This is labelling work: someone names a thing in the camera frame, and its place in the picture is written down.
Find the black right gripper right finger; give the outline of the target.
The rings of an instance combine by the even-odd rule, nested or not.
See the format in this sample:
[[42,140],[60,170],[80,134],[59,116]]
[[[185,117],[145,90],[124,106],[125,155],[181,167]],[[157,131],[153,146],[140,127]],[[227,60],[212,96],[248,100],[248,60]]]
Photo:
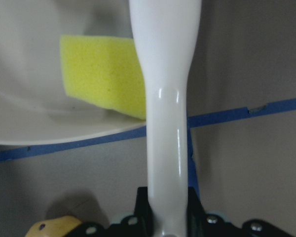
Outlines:
[[218,237],[220,221],[217,215],[205,212],[194,188],[188,188],[187,236]]

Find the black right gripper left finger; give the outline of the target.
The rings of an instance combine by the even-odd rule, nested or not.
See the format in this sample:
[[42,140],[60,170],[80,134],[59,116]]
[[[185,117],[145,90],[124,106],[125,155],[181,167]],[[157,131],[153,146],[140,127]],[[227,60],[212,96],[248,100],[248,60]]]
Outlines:
[[148,188],[137,188],[135,209],[132,215],[121,221],[124,228],[123,237],[151,237],[153,236],[153,214],[148,202]]

